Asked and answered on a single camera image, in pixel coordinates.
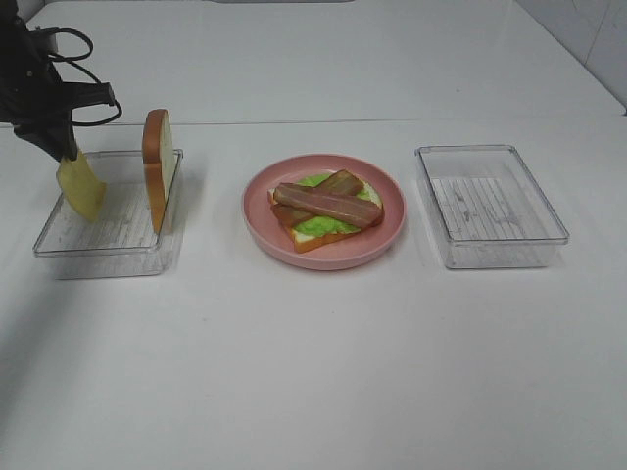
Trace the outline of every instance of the toast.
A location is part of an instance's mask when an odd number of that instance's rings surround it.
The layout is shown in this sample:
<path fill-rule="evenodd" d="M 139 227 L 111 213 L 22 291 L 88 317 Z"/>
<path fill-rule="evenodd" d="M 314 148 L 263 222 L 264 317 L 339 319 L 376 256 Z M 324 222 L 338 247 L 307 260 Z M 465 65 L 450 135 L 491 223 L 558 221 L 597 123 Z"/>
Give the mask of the toast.
<path fill-rule="evenodd" d="M 304 179 L 309 180 L 308 183 L 311 183 L 313 181 L 323 180 L 324 177 L 326 176 L 328 175 L 314 175 L 314 176 L 310 176 Z M 379 208 L 383 208 L 383 203 L 381 201 L 379 194 L 376 192 L 376 190 L 368 182 L 362 180 L 362 183 L 363 183 L 363 190 L 359 193 L 359 197 L 362 199 L 372 201 Z M 274 189 L 268 190 L 267 196 L 271 205 L 277 204 L 277 202 L 274 200 Z M 330 217 L 316 217 L 317 220 L 320 220 L 322 222 L 324 222 L 323 219 L 328 219 L 328 218 Z M 316 223 L 317 220 L 314 220 L 313 222 L 308 221 L 304 223 L 312 224 L 312 223 Z M 341 224 L 339 226 L 339 230 L 338 230 L 338 227 L 331 227 L 328 229 L 328 231 L 322 234 L 304 233 L 303 231 L 299 230 L 299 228 L 302 226 L 301 224 L 296 225 L 295 227 L 290 227 L 289 225 L 285 225 L 281 223 L 281 226 L 283 227 L 287 235 L 290 237 L 290 239 L 294 243 L 294 251 L 296 253 L 305 253 L 310 250 L 320 248 L 324 245 L 328 245 L 330 243 L 335 243 L 341 240 L 345 240 L 354 235 L 358 235 L 362 232 L 357 227 L 353 227 L 348 224 Z"/>
<path fill-rule="evenodd" d="M 146 116 L 141 151 L 153 229 L 159 233 L 176 168 L 167 110 L 153 110 Z"/>

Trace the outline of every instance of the bread slice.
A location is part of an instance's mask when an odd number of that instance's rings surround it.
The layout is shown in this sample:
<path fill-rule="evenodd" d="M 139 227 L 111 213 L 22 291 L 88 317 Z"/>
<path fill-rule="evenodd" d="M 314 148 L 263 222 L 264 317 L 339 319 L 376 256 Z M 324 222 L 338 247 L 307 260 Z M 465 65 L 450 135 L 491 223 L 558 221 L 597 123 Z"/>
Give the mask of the bread slice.
<path fill-rule="evenodd" d="M 176 168 L 167 110 L 153 110 L 146 116 L 141 150 L 153 229 L 159 233 Z"/>
<path fill-rule="evenodd" d="M 363 191 L 367 194 L 367 198 L 376 204 L 379 208 L 383 208 L 383 202 L 376 190 L 366 181 L 363 181 Z M 277 204 L 274 200 L 274 189 L 267 192 L 268 200 L 271 204 Z M 294 243 L 294 251 L 296 253 L 305 253 L 316 248 L 320 248 L 330 243 L 339 242 L 354 235 L 359 235 L 362 231 L 358 230 L 351 233 L 326 233 L 321 237 L 316 237 L 307 233 L 302 233 L 293 227 L 281 225 L 287 235 Z"/>

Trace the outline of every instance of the black cable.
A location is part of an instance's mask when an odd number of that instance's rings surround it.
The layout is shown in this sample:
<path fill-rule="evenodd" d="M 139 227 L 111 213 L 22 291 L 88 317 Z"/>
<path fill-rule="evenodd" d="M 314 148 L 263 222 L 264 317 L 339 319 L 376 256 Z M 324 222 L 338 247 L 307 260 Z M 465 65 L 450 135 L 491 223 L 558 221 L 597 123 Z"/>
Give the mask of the black cable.
<path fill-rule="evenodd" d="M 76 36 L 79 39 L 82 39 L 85 42 L 85 44 L 87 44 L 89 51 L 79 56 L 71 56 L 71 57 L 61 56 L 63 59 L 53 58 L 51 59 L 52 62 L 65 62 L 67 60 L 82 61 L 83 59 L 87 59 L 89 56 L 91 56 L 91 53 L 94 50 L 94 43 L 91 41 L 91 39 L 89 39 L 89 36 L 87 36 L 87 34 L 80 32 L 76 29 L 72 29 L 71 27 L 55 27 L 54 29 L 52 29 L 52 34 L 59 34 L 59 33 L 70 34 L 72 36 Z"/>
<path fill-rule="evenodd" d="M 85 73 L 87 76 L 89 76 L 96 83 L 102 83 L 102 81 L 100 81 L 100 79 L 96 75 L 94 75 L 91 71 L 89 71 L 88 69 L 86 69 L 83 66 L 80 66 L 79 64 L 77 64 L 75 62 L 77 60 L 82 60 L 82 59 L 86 59 L 87 57 L 89 57 L 89 55 L 91 54 L 91 51 L 93 50 L 93 43 L 91 42 L 91 39 L 89 39 L 89 37 L 87 37 L 82 32 L 76 31 L 75 29 L 68 29 L 68 30 L 65 30 L 65 29 L 67 29 L 67 28 L 60 28 L 60 32 L 73 31 L 74 33 L 77 33 L 77 34 L 75 34 L 76 36 L 80 37 L 81 39 L 85 39 L 85 42 L 89 46 L 89 52 L 86 53 L 86 54 L 83 54 L 81 56 L 74 56 L 74 57 L 66 57 L 66 56 L 62 56 L 61 54 L 58 54 L 56 52 L 49 52 L 48 56 L 49 56 L 50 60 L 52 62 L 68 64 L 68 65 L 74 67 L 75 69 L 78 69 L 79 71 L 82 71 L 83 73 Z M 110 117 L 106 117 L 106 118 L 101 119 L 101 120 L 94 120 L 94 121 L 91 121 L 91 122 L 83 122 L 83 121 L 80 121 L 80 120 L 73 120 L 72 121 L 72 125 L 75 125 L 76 127 L 95 127 L 96 125 L 102 125 L 102 124 L 107 124 L 109 122 L 112 122 L 112 121 L 116 120 L 117 118 L 119 118 L 121 116 L 121 104 L 120 104 L 120 102 L 118 100 L 114 100 L 114 105 L 116 106 L 116 108 L 118 110 L 117 110 L 117 112 L 114 115 L 112 115 Z"/>

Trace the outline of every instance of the transparent tray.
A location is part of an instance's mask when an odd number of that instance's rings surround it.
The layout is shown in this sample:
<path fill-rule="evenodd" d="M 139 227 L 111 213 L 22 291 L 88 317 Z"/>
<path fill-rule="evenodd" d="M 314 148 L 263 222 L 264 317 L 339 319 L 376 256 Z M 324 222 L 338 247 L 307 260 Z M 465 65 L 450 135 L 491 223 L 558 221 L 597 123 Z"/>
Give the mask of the transparent tray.
<path fill-rule="evenodd" d="M 85 154 L 94 173 L 107 182 L 98 221 L 78 215 L 63 194 L 52 209 L 33 247 L 57 279 L 155 275 L 175 261 L 183 221 L 177 210 L 183 176 L 183 153 L 175 150 L 162 230 L 153 230 L 140 151 Z"/>
<path fill-rule="evenodd" d="M 568 232 L 511 146 L 421 147 L 420 193 L 444 265 L 547 266 Z"/>

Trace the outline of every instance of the open-faced sandwich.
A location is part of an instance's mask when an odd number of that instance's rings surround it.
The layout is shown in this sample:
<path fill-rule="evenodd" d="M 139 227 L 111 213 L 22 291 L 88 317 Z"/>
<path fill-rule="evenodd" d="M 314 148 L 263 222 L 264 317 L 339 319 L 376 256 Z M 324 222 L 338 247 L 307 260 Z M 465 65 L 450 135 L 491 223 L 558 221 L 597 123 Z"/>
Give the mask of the open-faced sandwich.
<path fill-rule="evenodd" d="M 297 253 L 358 235 L 383 220 L 376 190 L 346 169 L 280 183 L 268 198 Z"/>

